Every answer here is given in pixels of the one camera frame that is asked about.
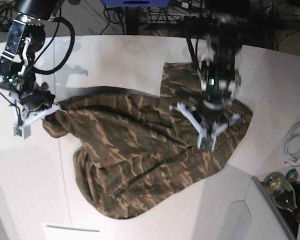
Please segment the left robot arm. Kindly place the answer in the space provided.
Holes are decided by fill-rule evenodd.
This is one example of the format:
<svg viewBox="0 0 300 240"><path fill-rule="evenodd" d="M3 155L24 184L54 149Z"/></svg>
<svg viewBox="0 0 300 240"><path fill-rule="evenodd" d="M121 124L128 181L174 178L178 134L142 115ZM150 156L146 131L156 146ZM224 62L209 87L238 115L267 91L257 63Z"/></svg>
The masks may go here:
<svg viewBox="0 0 300 240"><path fill-rule="evenodd" d="M234 18L219 12L186 16L184 36L197 72L201 94L197 114L204 128L212 131L221 124L228 125L226 108L234 101L241 76L235 69L236 53L242 45Z"/></svg>

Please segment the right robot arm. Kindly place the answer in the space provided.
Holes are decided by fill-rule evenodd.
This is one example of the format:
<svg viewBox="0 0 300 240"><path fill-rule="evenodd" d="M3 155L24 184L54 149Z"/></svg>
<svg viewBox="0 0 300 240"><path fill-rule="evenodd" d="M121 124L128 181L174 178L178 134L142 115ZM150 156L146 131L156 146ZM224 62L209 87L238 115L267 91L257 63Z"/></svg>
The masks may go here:
<svg viewBox="0 0 300 240"><path fill-rule="evenodd" d="M4 50L0 55L0 89L8 91L13 98L17 116L26 119L31 114L50 109L55 96L47 83L38 85L36 74L52 75L60 70L69 59L75 44L73 25L62 17L62 0L18 0L14 5L18 17L14 19L7 33ZM43 54L46 33L40 21L63 24L69 29L70 43L62 61L51 70L35 67L37 52Z"/></svg>

